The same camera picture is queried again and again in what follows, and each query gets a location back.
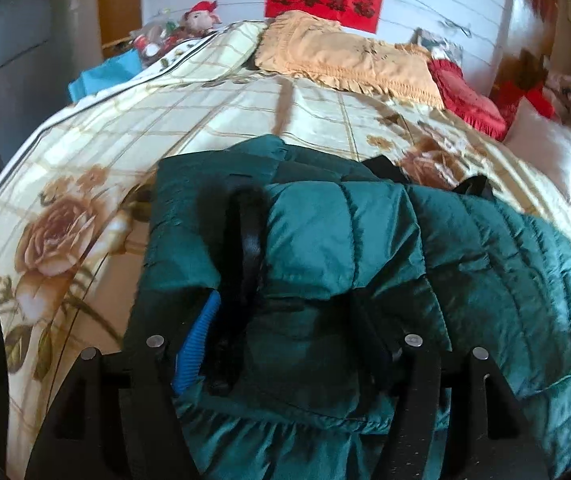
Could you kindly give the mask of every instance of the plush doll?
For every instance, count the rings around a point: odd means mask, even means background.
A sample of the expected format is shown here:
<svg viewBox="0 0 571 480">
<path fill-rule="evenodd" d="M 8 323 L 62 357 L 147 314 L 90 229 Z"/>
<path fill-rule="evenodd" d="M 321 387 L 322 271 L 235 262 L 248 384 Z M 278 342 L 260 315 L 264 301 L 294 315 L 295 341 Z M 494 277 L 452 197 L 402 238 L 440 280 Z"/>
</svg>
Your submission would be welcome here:
<svg viewBox="0 0 571 480">
<path fill-rule="evenodd" d="M 183 15 L 186 32 L 193 38 L 201 38 L 213 28 L 215 23 L 221 23 L 214 9 L 216 9 L 216 0 L 214 2 L 204 0 L 192 7 Z"/>
</svg>

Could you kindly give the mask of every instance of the floral bedspread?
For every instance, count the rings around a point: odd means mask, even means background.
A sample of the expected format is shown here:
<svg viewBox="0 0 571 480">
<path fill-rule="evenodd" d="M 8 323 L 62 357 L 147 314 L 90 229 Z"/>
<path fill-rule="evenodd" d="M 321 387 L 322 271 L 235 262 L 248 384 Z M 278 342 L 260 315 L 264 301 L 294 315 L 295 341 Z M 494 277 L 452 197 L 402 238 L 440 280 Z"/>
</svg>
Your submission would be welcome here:
<svg viewBox="0 0 571 480">
<path fill-rule="evenodd" d="M 11 478 L 23 477 L 80 351 L 120 348 L 160 158 L 264 134 L 354 160 L 383 153 L 427 186 L 451 189 L 484 173 L 499 198 L 571 239 L 571 206 L 553 184 L 452 114 L 253 69 L 264 28 L 233 25 L 163 75 L 58 114 L 0 179 Z"/>
</svg>

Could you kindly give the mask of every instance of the pink pillow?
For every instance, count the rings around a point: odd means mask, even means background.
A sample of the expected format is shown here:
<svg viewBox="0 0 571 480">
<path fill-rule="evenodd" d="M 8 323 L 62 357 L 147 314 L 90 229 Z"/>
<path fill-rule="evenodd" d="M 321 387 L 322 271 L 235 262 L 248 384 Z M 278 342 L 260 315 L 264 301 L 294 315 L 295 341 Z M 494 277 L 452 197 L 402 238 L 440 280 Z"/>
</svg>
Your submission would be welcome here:
<svg viewBox="0 0 571 480">
<path fill-rule="evenodd" d="M 427 66 L 441 92 L 445 108 L 480 132 L 499 141 L 505 138 L 507 126 L 497 105 L 468 86 L 456 63 L 435 59 Z"/>
</svg>

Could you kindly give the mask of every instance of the cable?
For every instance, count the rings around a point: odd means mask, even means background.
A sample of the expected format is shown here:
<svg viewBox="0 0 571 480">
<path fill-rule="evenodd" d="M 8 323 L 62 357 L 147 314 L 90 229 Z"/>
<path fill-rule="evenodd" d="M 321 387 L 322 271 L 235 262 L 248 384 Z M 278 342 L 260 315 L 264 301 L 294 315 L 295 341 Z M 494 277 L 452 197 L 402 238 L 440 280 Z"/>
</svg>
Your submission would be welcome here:
<svg viewBox="0 0 571 480">
<path fill-rule="evenodd" d="M 414 0 L 415 2 L 417 2 L 418 4 L 421 4 L 422 7 L 424 7 L 425 9 L 429 9 L 432 12 L 434 12 L 435 14 L 438 14 L 438 16 L 440 16 L 441 18 L 443 18 L 443 24 L 446 27 L 449 28 L 458 28 L 460 31 L 462 31 L 462 33 L 464 33 L 468 38 L 472 38 L 472 30 L 470 30 L 470 27 L 464 27 L 463 25 L 459 25 L 456 22 L 453 22 L 453 20 L 451 20 L 450 18 L 448 18 L 447 16 L 441 14 L 441 12 L 439 12 L 437 9 L 434 9 L 433 7 L 430 7 L 429 5 L 425 4 L 424 2 L 422 2 L 421 0 Z"/>
</svg>

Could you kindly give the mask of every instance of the metal rivet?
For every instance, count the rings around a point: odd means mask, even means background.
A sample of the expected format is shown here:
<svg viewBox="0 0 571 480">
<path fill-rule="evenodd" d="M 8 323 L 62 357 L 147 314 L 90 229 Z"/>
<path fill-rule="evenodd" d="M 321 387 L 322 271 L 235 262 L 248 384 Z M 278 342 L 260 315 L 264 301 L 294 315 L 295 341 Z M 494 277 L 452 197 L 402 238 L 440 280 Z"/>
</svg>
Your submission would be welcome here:
<svg viewBox="0 0 571 480">
<path fill-rule="evenodd" d="M 88 346 L 88 348 L 82 350 L 82 359 L 84 361 L 94 359 L 95 355 L 97 355 L 97 349 L 94 346 Z"/>
<path fill-rule="evenodd" d="M 405 342 L 409 346 L 414 346 L 414 347 L 418 348 L 421 345 L 423 345 L 423 338 L 420 335 L 408 334 L 408 335 L 406 335 Z"/>
<path fill-rule="evenodd" d="M 472 350 L 472 355 L 480 361 L 485 361 L 489 357 L 488 351 L 480 346 Z"/>
<path fill-rule="evenodd" d="M 165 339 L 162 335 L 151 335 L 146 339 L 146 345 L 150 348 L 159 348 L 163 343 L 165 343 Z"/>
</svg>

